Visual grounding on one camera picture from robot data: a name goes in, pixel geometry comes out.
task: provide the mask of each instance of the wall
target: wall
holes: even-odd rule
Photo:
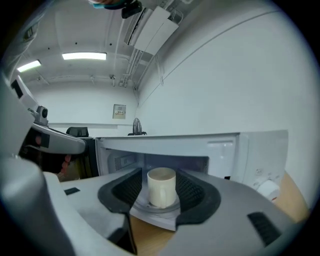
[[[127,136],[138,105],[131,88],[66,83],[31,88],[40,105],[48,108],[49,126],[66,132],[86,126],[92,137]],[[126,105],[125,119],[113,119],[114,104]]]
[[[142,80],[136,117],[148,135],[288,129],[285,168],[311,207],[320,181],[319,70],[272,9],[204,1],[161,49],[164,86],[154,64]]]

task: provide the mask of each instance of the wooden surface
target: wooden surface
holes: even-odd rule
[[[133,216],[130,221],[138,256],[157,255],[175,234],[174,231],[151,225]]]
[[[292,178],[285,173],[280,185],[280,195],[275,205],[289,215],[295,222],[309,216],[307,204]]]
[[[282,179],[280,196],[277,198],[275,205],[295,222],[301,221],[309,215],[303,196],[287,173]],[[138,256],[157,255],[175,234],[173,231],[151,225],[133,216],[130,220]]]

